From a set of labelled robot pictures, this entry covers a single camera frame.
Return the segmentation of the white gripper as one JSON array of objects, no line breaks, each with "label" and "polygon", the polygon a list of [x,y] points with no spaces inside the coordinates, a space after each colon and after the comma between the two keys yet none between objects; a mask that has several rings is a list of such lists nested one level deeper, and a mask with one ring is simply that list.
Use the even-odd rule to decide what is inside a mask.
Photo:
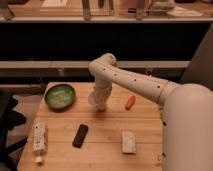
[{"label": "white gripper", "polygon": [[111,87],[94,86],[94,100],[99,111],[104,111],[107,108],[107,100],[111,94]]}]

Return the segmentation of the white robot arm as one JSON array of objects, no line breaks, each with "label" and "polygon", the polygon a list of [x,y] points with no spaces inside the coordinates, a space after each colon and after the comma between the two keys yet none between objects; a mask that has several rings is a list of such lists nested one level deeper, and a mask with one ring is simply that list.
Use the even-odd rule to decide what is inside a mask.
[{"label": "white robot arm", "polygon": [[162,171],[213,171],[213,91],[200,84],[129,72],[106,53],[89,64],[95,77],[89,101],[104,110],[117,84],[161,107]]}]

